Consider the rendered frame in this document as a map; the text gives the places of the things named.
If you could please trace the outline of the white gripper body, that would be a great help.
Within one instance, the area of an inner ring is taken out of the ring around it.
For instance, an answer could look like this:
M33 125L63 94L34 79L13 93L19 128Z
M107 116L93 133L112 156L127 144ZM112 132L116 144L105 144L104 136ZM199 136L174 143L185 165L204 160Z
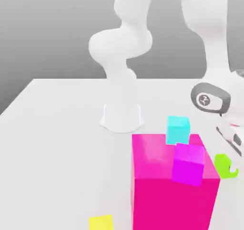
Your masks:
M236 164L244 162L244 128L231 126L229 134L232 140L229 141L224 138L222 130L218 126L215 127L218 134L218 139L221 142L222 150L226 155Z

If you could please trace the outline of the small green cube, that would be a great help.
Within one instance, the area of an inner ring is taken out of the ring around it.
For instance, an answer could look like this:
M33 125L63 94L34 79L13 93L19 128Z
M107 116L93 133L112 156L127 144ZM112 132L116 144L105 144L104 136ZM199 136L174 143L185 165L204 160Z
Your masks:
M226 154L216 154L214 158L214 166L221 179L236 178L239 172L237 168L235 172L230 172L232 161Z

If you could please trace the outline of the small magenta cube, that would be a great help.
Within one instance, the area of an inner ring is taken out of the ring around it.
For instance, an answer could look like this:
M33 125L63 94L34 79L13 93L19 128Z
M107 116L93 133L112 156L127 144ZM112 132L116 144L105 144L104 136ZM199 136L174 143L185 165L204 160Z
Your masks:
M203 146L177 143L174 151L172 181L200 186L204 170Z

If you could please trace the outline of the small cyan cube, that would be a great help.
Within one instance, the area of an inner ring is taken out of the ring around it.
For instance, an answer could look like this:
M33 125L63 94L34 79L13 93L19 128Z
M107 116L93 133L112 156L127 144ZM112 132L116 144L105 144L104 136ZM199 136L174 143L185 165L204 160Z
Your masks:
M175 145L176 143L188 144L190 129L188 117L168 116L166 143L170 145Z

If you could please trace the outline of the small yellow cube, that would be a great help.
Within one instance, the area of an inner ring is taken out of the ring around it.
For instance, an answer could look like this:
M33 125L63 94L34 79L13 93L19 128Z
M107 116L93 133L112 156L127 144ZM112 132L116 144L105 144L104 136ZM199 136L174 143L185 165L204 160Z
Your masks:
M114 230L112 215L89 218L89 230Z

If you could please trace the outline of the large pink box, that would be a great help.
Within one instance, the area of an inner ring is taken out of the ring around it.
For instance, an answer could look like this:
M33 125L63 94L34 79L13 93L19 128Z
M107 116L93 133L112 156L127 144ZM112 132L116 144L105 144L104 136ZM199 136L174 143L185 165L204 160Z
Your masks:
M132 135L132 230L208 230L220 177L204 153L201 185L172 181L174 145L164 134Z

